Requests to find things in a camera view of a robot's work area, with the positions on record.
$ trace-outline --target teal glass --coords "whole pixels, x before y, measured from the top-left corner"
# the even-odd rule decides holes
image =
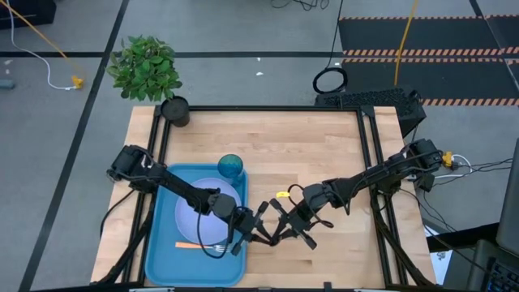
[[[243,161],[238,155],[227,154],[218,161],[218,172],[233,187],[243,179]]]

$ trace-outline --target black keyboard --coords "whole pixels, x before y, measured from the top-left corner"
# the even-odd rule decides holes
[[[519,273],[516,270],[494,261],[488,277],[487,289],[492,292],[519,292]]]

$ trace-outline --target fork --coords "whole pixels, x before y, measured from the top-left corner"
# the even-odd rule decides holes
[[[232,244],[229,244],[227,246],[227,251],[226,252],[230,252],[231,251],[231,249],[232,249],[231,245]],[[197,243],[183,243],[183,242],[176,242],[175,243],[175,247],[178,247],[178,248],[202,248]],[[213,249],[216,252],[224,252],[224,250],[225,250],[225,245],[223,245],[223,244],[215,244],[213,246],[204,246],[204,247],[205,248],[211,248],[211,249]]]

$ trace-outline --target yellow cable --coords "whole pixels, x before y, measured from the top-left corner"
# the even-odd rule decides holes
[[[416,7],[418,6],[418,0],[414,0],[413,8],[411,9],[411,15],[409,15],[409,19],[407,20],[407,25],[405,26],[404,36],[402,37],[402,41],[400,42],[400,49],[398,50],[397,56],[397,67],[395,68],[395,82],[394,85],[398,84],[398,68],[400,67],[400,58],[402,56],[402,50],[404,49],[405,39],[407,38],[407,32],[409,31],[409,27],[411,26],[411,20],[413,20],[414,12],[416,11]]]
[[[21,20],[23,20],[35,33],[38,34],[38,36],[40,36],[43,40],[45,40],[49,45],[51,45],[53,48],[55,48],[62,56],[63,58],[65,58],[79,73],[81,73],[83,75],[84,78],[86,78],[86,74],[84,72],[84,70],[78,66],[77,64],[75,64],[74,62],[72,62],[72,60],[70,60],[66,55],[65,53],[63,53],[57,45],[55,45],[52,41],[50,41],[47,37],[45,37],[45,35],[43,33],[41,33],[39,30],[37,30],[28,20],[26,20],[20,13],[18,13],[18,11],[14,10],[13,8],[11,8],[4,0],[0,0],[0,3],[5,6],[7,9],[9,9],[12,13],[14,13],[16,16],[18,16]],[[82,88],[83,87],[83,81],[84,81],[84,78],[83,79],[80,79],[76,76],[72,76],[72,82],[74,83],[74,85],[78,88]]]

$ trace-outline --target wooden tabletop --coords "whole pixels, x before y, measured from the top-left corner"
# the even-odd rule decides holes
[[[153,107],[135,107],[128,126],[125,144],[146,147],[152,124]],[[399,152],[403,140],[394,108],[375,108],[384,157]],[[367,136],[371,142],[369,122]],[[159,126],[155,157],[161,140]],[[375,154],[371,147],[371,159]],[[172,128],[165,162],[217,163],[227,153],[243,159],[249,174],[249,205],[256,210],[276,192],[292,183],[306,186],[325,179],[349,177],[365,170],[355,113],[346,112],[191,112],[191,122],[184,128]],[[402,188],[414,193],[412,184]],[[110,206],[127,192],[127,182],[114,186]],[[294,200],[301,193],[293,191]],[[106,220],[92,280],[102,278],[128,244],[137,195],[114,210]],[[416,266],[435,281],[422,218],[416,200],[400,192],[393,197],[401,245]],[[280,199],[284,208],[290,202]],[[323,220],[335,228],[317,225],[310,232],[317,242],[312,251],[301,239],[291,238],[276,247],[251,243],[247,250],[247,270],[238,287],[320,288],[330,281],[334,288],[384,287],[375,226],[367,190],[352,200],[351,214],[329,205],[320,211]],[[267,230],[272,233],[278,213],[269,208],[264,214]],[[393,282],[398,281],[394,254],[388,249]],[[135,254],[131,279],[137,278],[140,248]]]

